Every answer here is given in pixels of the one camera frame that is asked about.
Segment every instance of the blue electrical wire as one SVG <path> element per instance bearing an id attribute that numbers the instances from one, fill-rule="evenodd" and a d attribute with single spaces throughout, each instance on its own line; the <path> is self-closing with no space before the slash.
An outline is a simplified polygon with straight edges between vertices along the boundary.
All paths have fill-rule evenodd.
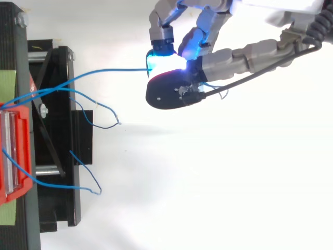
<path id="1" fill-rule="evenodd" d="M 44 93 L 44 92 L 49 92 L 49 90 L 52 90 L 52 89 L 42 89 L 42 90 L 38 90 L 38 91 L 35 91 L 35 92 L 38 92 L 38 93 Z M 114 117 L 115 117 L 116 120 L 117 120 L 117 123 L 116 123 L 116 124 L 114 124 L 114 125 L 112 125 L 112 126 L 109 126 L 109 127 L 107 127 L 107 128 L 104 128 L 104 127 L 100 127 L 100 126 L 94 125 L 93 123 L 91 123 L 91 122 L 89 121 L 89 119 L 88 119 L 86 113 L 84 112 L 84 109 L 83 109 L 82 105 L 81 105 L 80 103 L 76 102 L 74 99 L 70 98 L 71 101 L 74 101 L 74 102 L 76 102 L 77 104 L 79 104 L 79 106 L 82 108 L 82 110 L 83 110 L 83 112 L 84 112 L 84 116 L 85 116 L 87 122 L 88 122 L 89 124 L 91 124 L 92 126 L 95 126 L 95 127 L 101 128 L 101 129 L 110 129 L 110 128 L 113 128 L 114 126 L 118 125 L 118 124 L 121 124 L 121 122 L 120 122 L 119 119 L 118 119 L 118 115 L 116 114 L 116 112 L 115 112 L 112 108 L 110 108 L 110 107 L 108 107 L 108 106 L 106 106 L 106 105 L 104 105 L 104 104 L 102 104 L 102 103 L 99 103 L 99 102 L 95 101 L 94 99 L 92 99 L 92 98 L 90 98 L 89 96 L 83 94 L 82 92 L 80 92 L 80 91 L 78 91 L 78 90 L 73 90 L 73 89 L 70 89 L 70 88 L 67 88 L 67 87 L 59 88 L 59 89 L 57 89 L 57 91 L 68 91 L 68 92 L 75 92 L 75 93 L 78 93 L 79 95 L 82 95 L 83 97 L 87 98 L 89 101 L 91 101 L 91 102 L 93 102 L 93 103 L 96 103 L 97 105 L 99 105 L 99 106 L 101 106 L 101 107 L 103 107 L 103 108 L 106 108 L 106 109 L 110 110 L 110 111 L 114 114 Z M 16 104 L 16 105 L 12 105 L 12 106 L 5 107 L 5 109 L 6 109 L 6 108 L 15 108 L 15 107 L 17 107 L 17 106 L 21 106 L 21 105 L 22 105 L 22 103 L 19 103 L 19 104 Z"/>
<path id="2" fill-rule="evenodd" d="M 45 186 L 45 187 L 49 187 L 49 188 L 56 188 L 56 189 L 81 189 L 81 190 L 88 190 L 93 194 L 97 194 L 100 195 L 102 193 L 102 188 L 100 187 L 98 181 L 96 180 L 96 178 L 94 177 L 93 173 L 90 171 L 90 169 L 83 164 L 75 155 L 72 151 L 70 151 L 71 155 L 75 158 L 75 160 L 78 161 L 78 163 L 80 163 L 83 167 L 85 167 L 89 173 L 91 174 L 91 176 L 94 178 L 96 184 L 99 187 L 99 193 L 94 192 L 93 190 L 87 188 L 87 187 L 81 187 L 81 186 L 66 186 L 66 185 L 56 185 L 56 184 L 49 184 L 49 183 L 45 183 L 42 181 L 37 180 L 34 176 L 30 175 L 28 172 L 26 172 L 23 168 L 20 167 L 20 165 L 18 165 L 18 163 L 16 161 L 14 161 L 14 159 L 11 158 L 11 156 L 6 152 L 6 150 L 2 149 L 2 152 L 4 153 L 4 155 L 20 170 L 22 171 L 26 176 L 28 176 L 31 180 L 33 180 L 35 183 L 41 185 L 41 186 Z"/>
<path id="3" fill-rule="evenodd" d="M 96 74 L 96 73 L 101 73 L 101 72 L 136 72 L 136 71 L 147 71 L 147 69 L 99 69 L 99 70 L 94 70 L 94 71 L 90 71 L 90 72 L 87 72 L 85 74 L 82 74 L 78 77 L 75 77 L 67 82 L 64 82 L 52 89 L 44 89 L 44 90 L 38 90 L 38 91 L 34 91 L 34 92 L 31 92 L 31 93 L 27 93 L 27 94 L 24 94 L 24 95 L 21 95 L 21 96 L 18 96 L 8 102 L 6 102 L 2 107 L 1 109 L 6 109 L 6 108 L 9 108 L 8 105 L 11 104 L 11 103 L 14 103 L 14 102 L 17 102 L 19 100 L 21 100 L 22 98 L 25 98 L 25 97 L 28 97 L 28 96 L 31 96 L 31 95 L 34 95 L 34 94 L 38 94 L 37 96 L 33 97 L 33 98 L 29 98 L 17 105 L 14 105 L 14 106 L 11 106 L 11 108 L 13 107 L 17 107 L 17 106 L 20 106 L 20 105 L 24 105 L 26 103 L 29 103 L 31 102 L 32 100 L 36 99 L 36 98 L 39 98 L 39 97 L 42 97 L 44 95 L 48 95 L 49 93 L 52 93 L 62 87 L 65 87 L 66 85 L 80 79 L 80 78 L 83 78 L 83 77 L 86 77 L 86 76 L 89 76 L 90 74 Z"/>
<path id="4" fill-rule="evenodd" d="M 204 86 L 210 87 L 210 88 L 212 88 L 212 89 L 217 89 L 217 88 L 222 87 L 222 86 L 210 85 L 210 84 L 208 84 L 208 83 L 206 83 L 206 82 L 201 82 L 201 85 L 204 85 Z M 221 97 L 221 100 L 223 100 L 224 98 L 226 98 L 228 94 L 229 94 L 229 90 L 227 90 L 227 93 L 226 93 L 224 96 L 222 96 L 221 93 L 219 92 L 219 95 L 220 95 L 220 97 Z"/>
<path id="5" fill-rule="evenodd" d="M 91 121 L 89 121 L 88 116 L 87 116 L 87 114 L 85 113 L 85 110 L 84 110 L 84 108 L 82 107 L 82 105 L 81 105 L 78 101 L 74 100 L 72 97 L 70 97 L 69 99 L 70 99 L 71 101 L 75 102 L 76 104 L 78 104 L 78 105 L 82 108 L 82 111 L 83 111 L 84 117 L 85 117 L 85 119 L 87 120 L 87 122 L 88 122 L 91 126 L 94 126 L 94 127 L 100 128 L 100 129 L 111 129 L 111 128 L 113 128 L 113 127 L 115 127 L 116 125 L 119 124 L 119 122 L 118 122 L 118 123 L 116 123 L 115 125 L 112 125 L 112 126 L 109 126 L 109 127 L 101 127 L 101 126 L 95 125 L 95 124 L 93 124 Z"/>

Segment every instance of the green tape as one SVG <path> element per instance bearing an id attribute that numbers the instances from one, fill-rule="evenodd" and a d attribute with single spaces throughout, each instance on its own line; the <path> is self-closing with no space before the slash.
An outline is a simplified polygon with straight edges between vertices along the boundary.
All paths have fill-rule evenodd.
<path id="1" fill-rule="evenodd" d="M 16 217 L 16 200 L 0 206 L 0 226 L 14 226 Z"/>
<path id="2" fill-rule="evenodd" d="M 15 97 L 15 83 L 15 70 L 0 70 L 0 103 L 6 103 Z M 0 226 L 14 226 L 15 218 L 16 200 L 0 206 Z"/>

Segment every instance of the metal rod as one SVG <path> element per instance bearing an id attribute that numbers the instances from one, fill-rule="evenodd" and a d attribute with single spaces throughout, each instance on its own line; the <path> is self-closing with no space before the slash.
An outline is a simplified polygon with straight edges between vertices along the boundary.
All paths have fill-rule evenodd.
<path id="1" fill-rule="evenodd" d="M 36 166 L 37 176 L 55 176 L 57 174 L 60 173 L 57 166 L 55 165 Z"/>
<path id="2" fill-rule="evenodd" d="M 43 52 L 29 52 L 28 53 L 28 61 L 31 63 L 42 63 L 45 60 L 47 55 L 47 51 Z"/>

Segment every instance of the coiled cable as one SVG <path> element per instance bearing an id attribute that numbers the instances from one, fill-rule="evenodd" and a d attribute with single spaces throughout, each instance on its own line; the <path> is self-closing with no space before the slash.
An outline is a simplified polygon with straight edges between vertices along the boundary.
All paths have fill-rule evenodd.
<path id="1" fill-rule="evenodd" d="M 303 43 L 322 48 L 322 42 L 333 26 L 333 4 L 327 5 L 318 15 L 314 22 L 310 24 L 306 31 Z"/>

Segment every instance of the black metal frame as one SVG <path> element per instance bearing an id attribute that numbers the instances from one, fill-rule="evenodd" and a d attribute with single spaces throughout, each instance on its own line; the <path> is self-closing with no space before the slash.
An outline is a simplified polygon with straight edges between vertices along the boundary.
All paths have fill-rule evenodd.
<path id="1" fill-rule="evenodd" d="M 45 43 L 43 40 L 28 42 L 29 52 L 36 47 L 40 51 L 47 51 L 43 62 L 29 63 L 37 89 L 53 88 L 74 77 L 73 51 L 66 46 L 52 48 L 49 40 L 44 41 Z M 74 83 L 68 87 L 74 89 Z M 75 99 L 75 94 L 59 91 L 34 101 L 36 165 L 55 164 L 60 172 L 60 175 L 38 176 L 43 182 L 79 186 L 79 169 L 69 150 L 85 164 L 91 164 L 93 129 L 84 120 L 82 111 L 75 110 L 75 103 L 69 97 Z M 39 114 L 42 103 L 49 110 L 45 119 Z M 86 110 L 86 114 L 92 120 L 93 112 Z M 57 231 L 57 221 L 67 221 L 70 227 L 81 221 L 79 190 L 38 186 L 38 198 L 41 232 Z"/>
<path id="2" fill-rule="evenodd" d="M 30 91 L 27 33 L 15 24 L 15 17 L 22 12 L 13 3 L 0 2 L 0 70 L 16 70 L 15 95 Z M 31 152 L 34 152 L 33 124 L 30 123 Z M 31 156 L 35 173 L 35 157 Z M 37 187 L 17 199 L 15 226 L 0 226 L 1 250 L 41 249 Z"/>
<path id="3" fill-rule="evenodd" d="M 15 95 L 30 92 L 28 47 L 38 41 L 27 42 L 26 29 L 17 25 L 15 18 L 22 12 L 13 3 L 0 2 L 0 70 L 16 71 Z M 30 70 L 40 88 L 51 88 L 73 78 L 73 62 L 69 58 L 72 51 L 68 47 L 52 48 L 52 41 L 39 41 L 48 44 L 49 63 L 31 63 Z M 49 183 L 79 185 L 77 162 L 69 154 L 72 150 L 84 163 L 92 163 L 93 129 L 85 121 L 81 111 L 75 110 L 70 102 L 73 93 L 58 92 L 42 99 L 36 99 L 26 106 L 30 112 L 32 174 L 36 172 L 35 162 L 51 163 L 59 170 L 57 176 L 40 176 Z M 46 104 L 49 114 L 42 119 L 39 105 Z M 90 120 L 93 112 L 86 111 Z M 77 190 L 48 189 L 35 184 L 28 193 L 17 199 L 15 226 L 0 226 L 0 250 L 41 249 L 40 231 L 57 230 L 57 221 L 76 226 L 81 220 L 80 192 Z"/>

